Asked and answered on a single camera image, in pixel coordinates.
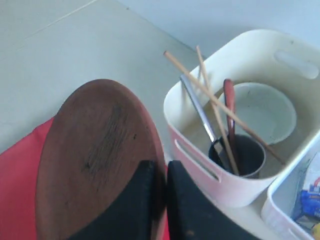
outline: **white storage bin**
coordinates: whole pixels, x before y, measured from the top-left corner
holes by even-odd
[[[319,142],[299,162],[294,162],[268,188],[267,199],[261,210],[263,221],[286,240],[313,240],[292,219],[292,213],[300,191],[299,183],[310,160],[320,150]]]
[[[286,166],[283,168],[267,154],[260,179],[246,179],[226,172],[208,158],[210,139],[181,83],[174,85],[166,95],[163,108],[175,159],[183,163],[213,202],[243,207],[266,189],[281,171],[297,164],[319,135],[320,51],[287,34],[252,30],[227,43],[204,64],[210,78],[210,90],[217,97],[226,78],[235,84],[257,82],[283,92],[297,113],[293,133],[272,146],[286,160]],[[197,77],[198,70],[196,67],[191,74]],[[218,133],[209,99],[199,89],[195,92]]]

